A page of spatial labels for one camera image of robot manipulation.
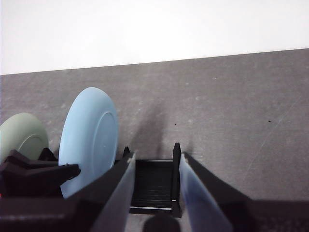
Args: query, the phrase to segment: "gray carpet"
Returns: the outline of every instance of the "gray carpet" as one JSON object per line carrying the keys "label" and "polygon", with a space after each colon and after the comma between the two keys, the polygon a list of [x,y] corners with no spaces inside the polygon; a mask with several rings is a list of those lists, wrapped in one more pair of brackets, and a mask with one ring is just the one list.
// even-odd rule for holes
{"label": "gray carpet", "polygon": [[[1,77],[1,121],[29,112],[57,150],[86,87],[113,99],[118,157],[169,159],[175,142],[254,199],[309,200],[309,49]],[[126,231],[148,216],[130,215]],[[180,219],[189,231],[188,216]]]}

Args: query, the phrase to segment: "black plastic bracket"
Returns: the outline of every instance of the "black plastic bracket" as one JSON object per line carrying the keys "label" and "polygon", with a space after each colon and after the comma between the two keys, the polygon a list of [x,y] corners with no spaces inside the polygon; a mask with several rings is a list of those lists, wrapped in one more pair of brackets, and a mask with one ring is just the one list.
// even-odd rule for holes
{"label": "black plastic bracket", "polygon": [[29,160],[16,150],[0,165],[2,197],[46,196],[80,173],[77,164],[58,166],[57,161]]}
{"label": "black plastic bracket", "polygon": [[181,150],[176,143],[173,159],[136,160],[135,186],[130,206],[133,214],[167,213],[181,218],[179,205],[179,162]]}

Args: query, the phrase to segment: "light blue plate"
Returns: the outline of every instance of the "light blue plate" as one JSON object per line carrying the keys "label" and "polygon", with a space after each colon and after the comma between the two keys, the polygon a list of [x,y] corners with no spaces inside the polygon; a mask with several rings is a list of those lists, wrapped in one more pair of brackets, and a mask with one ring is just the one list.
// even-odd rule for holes
{"label": "light blue plate", "polygon": [[59,165],[78,164],[81,173],[61,185],[67,198],[114,164],[118,143],[117,112],[111,98],[94,87],[73,102],[61,135]]}

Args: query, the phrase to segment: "plate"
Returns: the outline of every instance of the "plate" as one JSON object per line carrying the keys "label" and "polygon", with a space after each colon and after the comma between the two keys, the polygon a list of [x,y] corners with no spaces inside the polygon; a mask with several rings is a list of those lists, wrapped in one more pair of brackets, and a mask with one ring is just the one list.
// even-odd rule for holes
{"label": "plate", "polygon": [[94,87],[74,100],[64,124],[59,165],[78,164],[81,173],[61,185],[67,198],[109,170],[118,143],[117,112],[111,98]]}
{"label": "plate", "polygon": [[29,159],[37,160],[48,147],[44,125],[32,114],[20,113],[7,119],[0,126],[0,163],[11,150],[17,150]]}

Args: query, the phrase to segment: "white wall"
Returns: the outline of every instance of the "white wall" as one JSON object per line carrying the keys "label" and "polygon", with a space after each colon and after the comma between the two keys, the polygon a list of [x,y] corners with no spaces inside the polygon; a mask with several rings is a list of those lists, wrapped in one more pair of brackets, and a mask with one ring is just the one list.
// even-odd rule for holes
{"label": "white wall", "polygon": [[308,47],[308,0],[1,1],[2,74]]}

